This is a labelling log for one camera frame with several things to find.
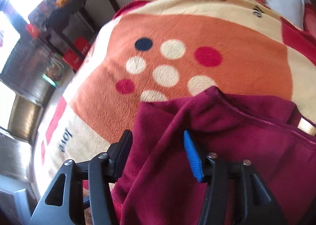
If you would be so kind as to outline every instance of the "orange blanket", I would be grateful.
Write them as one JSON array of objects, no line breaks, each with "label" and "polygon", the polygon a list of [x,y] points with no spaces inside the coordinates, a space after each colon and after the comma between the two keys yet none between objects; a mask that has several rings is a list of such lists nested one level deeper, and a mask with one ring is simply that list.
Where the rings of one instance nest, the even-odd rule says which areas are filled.
[{"label": "orange blanket", "polygon": [[118,141],[139,101],[195,96],[211,85],[292,100],[316,122],[313,37],[255,0],[141,1],[101,29],[67,87],[43,143],[50,176],[64,160],[89,160]]}]

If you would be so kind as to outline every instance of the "maroon blanket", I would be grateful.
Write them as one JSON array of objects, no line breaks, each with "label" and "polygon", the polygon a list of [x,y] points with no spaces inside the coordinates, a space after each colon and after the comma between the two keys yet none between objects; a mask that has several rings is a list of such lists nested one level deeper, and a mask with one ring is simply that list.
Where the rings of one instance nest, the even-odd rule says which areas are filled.
[{"label": "maroon blanket", "polygon": [[141,103],[124,175],[112,191],[120,224],[197,224],[206,184],[192,175],[184,130],[226,161],[250,159],[289,225],[296,224],[316,196],[316,138],[298,128],[301,118],[310,122],[293,102],[224,95],[216,87],[196,97]]}]

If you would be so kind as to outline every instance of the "red packet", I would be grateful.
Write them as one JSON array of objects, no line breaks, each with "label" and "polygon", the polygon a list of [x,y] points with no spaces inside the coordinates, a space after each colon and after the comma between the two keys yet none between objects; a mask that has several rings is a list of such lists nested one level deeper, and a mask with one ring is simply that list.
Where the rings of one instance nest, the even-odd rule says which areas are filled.
[{"label": "red packet", "polygon": [[[87,55],[89,49],[91,48],[89,42],[81,36],[75,40],[74,45],[84,56]],[[77,71],[83,63],[83,60],[81,60],[72,50],[68,50],[64,54],[63,60],[75,71]]]},{"label": "red packet", "polygon": [[29,32],[33,39],[37,39],[39,37],[39,30],[33,24],[27,24],[26,30]]}]

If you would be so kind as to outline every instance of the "bed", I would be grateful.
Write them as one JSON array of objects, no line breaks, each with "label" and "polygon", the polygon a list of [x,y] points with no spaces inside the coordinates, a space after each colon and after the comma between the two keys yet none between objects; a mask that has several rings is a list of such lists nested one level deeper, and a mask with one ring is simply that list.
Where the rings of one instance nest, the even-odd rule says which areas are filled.
[{"label": "bed", "polygon": [[34,161],[41,176],[49,183],[65,160],[107,151],[132,129],[139,101],[212,85],[291,100],[316,122],[316,40],[301,30],[301,1],[293,23],[256,0],[136,0],[103,26],[61,97]]}]

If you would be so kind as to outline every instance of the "red pattern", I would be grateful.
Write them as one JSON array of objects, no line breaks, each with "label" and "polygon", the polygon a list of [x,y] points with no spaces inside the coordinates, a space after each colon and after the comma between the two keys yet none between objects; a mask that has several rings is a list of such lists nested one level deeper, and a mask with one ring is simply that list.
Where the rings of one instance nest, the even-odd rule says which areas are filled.
[{"label": "red pattern", "polygon": [[118,16],[124,15],[127,12],[134,10],[136,8],[139,7],[143,7],[145,4],[149,3],[150,1],[143,1],[143,0],[134,0],[128,4],[126,4],[125,6],[123,6],[122,8],[120,8],[118,10],[118,12],[115,13],[113,19],[117,18]]},{"label": "red pattern", "polygon": [[304,30],[316,37],[316,9],[311,3],[305,4]]},{"label": "red pattern", "polygon": [[62,117],[63,113],[65,112],[66,106],[67,106],[66,100],[63,97],[61,97],[56,107],[56,111],[53,116],[53,119],[51,120],[45,134],[47,145],[50,143],[52,139],[53,132],[56,130],[58,126],[58,122],[60,118]]},{"label": "red pattern", "polygon": [[215,67],[222,62],[222,55],[216,49],[208,46],[198,48],[194,57],[198,63],[207,67]]},{"label": "red pattern", "polygon": [[82,181],[82,186],[84,189],[89,190],[89,181],[88,180],[83,180]]},{"label": "red pattern", "polygon": [[316,39],[311,34],[298,30],[281,17],[283,43],[307,57],[316,65]]},{"label": "red pattern", "polygon": [[122,79],[119,80],[116,85],[116,90],[121,94],[129,94],[134,92],[135,85],[132,80],[130,79]]}]

